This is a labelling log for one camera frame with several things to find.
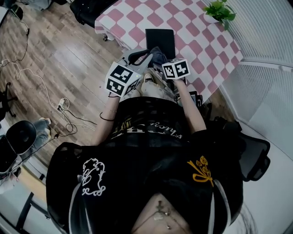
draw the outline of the white cube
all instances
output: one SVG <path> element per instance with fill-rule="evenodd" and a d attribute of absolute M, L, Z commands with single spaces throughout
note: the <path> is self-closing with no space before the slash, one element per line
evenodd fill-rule
<path fill-rule="evenodd" d="M 166 79 L 178 80 L 190 75 L 187 59 L 175 59 L 162 65 Z"/>
<path fill-rule="evenodd" d="M 140 79 L 140 74 L 113 62 L 106 75 L 105 89 L 119 97 L 124 97 L 136 88 Z"/>

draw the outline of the shoe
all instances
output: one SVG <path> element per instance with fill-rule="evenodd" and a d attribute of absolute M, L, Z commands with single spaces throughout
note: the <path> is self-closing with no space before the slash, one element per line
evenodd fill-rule
<path fill-rule="evenodd" d="M 149 73 L 145 74 L 144 80 L 145 80 L 145 82 L 150 82 L 150 81 L 154 82 L 152 75 Z"/>
<path fill-rule="evenodd" d="M 48 135 L 48 141 L 51 139 L 51 131 L 47 128 L 44 129 L 44 131 L 47 133 Z"/>
<path fill-rule="evenodd" d="M 41 117 L 39 120 L 42 120 L 42 119 L 47 120 L 47 121 L 49 122 L 49 125 L 52 123 L 51 120 L 50 120 L 49 118 Z"/>

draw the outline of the green plant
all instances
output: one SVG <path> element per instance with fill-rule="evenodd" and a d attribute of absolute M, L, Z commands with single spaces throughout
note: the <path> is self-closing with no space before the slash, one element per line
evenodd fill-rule
<path fill-rule="evenodd" d="M 212 16 L 214 19 L 223 23 L 225 30 L 228 30 L 229 21 L 235 19 L 236 13 L 230 6 L 225 5 L 225 2 L 227 2 L 227 0 L 217 0 L 211 2 L 210 5 L 205 7 L 203 10 L 206 11 L 206 15 Z"/>

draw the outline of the white pot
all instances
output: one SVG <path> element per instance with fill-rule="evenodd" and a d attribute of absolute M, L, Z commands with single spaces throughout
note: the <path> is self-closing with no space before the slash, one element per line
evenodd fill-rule
<path fill-rule="evenodd" d="M 219 22 L 219 20 L 216 20 L 214 17 L 206 15 L 206 14 L 203 15 L 203 18 L 205 19 L 206 22 L 208 22 L 210 24 Z"/>

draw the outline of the pink checkered pattern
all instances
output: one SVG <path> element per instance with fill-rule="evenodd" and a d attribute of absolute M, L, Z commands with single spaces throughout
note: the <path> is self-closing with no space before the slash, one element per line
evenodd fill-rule
<path fill-rule="evenodd" d="M 146 48 L 145 29 L 173 29 L 177 58 L 188 60 L 188 89 L 204 101 L 243 58 L 221 24 L 203 18 L 201 0 L 119 0 L 96 19 L 96 33 L 110 33 L 128 49 Z"/>

